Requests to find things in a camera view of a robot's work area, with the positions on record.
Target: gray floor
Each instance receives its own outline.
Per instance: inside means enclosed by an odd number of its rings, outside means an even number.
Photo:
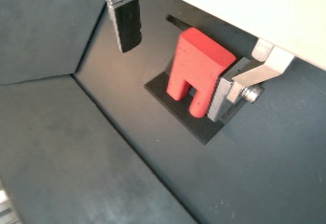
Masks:
[[[0,97],[0,177],[25,224],[193,223],[69,76]]]
[[[118,53],[104,15],[77,75],[130,144],[201,223],[326,223],[326,71],[295,60],[202,146],[144,89],[174,52],[164,17],[248,58],[255,37],[178,0],[140,7],[140,46]]]

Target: red block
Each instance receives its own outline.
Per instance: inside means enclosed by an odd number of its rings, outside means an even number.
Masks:
[[[180,34],[166,93],[180,100],[189,86],[196,89],[189,105],[194,117],[204,116],[217,77],[233,61],[235,56],[197,29]]]

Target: metal bracket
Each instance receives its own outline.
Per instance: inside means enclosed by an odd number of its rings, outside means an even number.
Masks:
[[[141,42],[138,0],[105,0],[121,52],[132,50]]]
[[[244,88],[283,74],[293,58],[291,53],[271,45],[265,46],[265,43],[260,42],[260,40],[257,41],[252,55],[259,60],[265,59],[265,61],[261,65],[245,69],[244,72],[232,78],[233,83],[226,96],[232,103],[236,101],[237,95],[243,92]]]

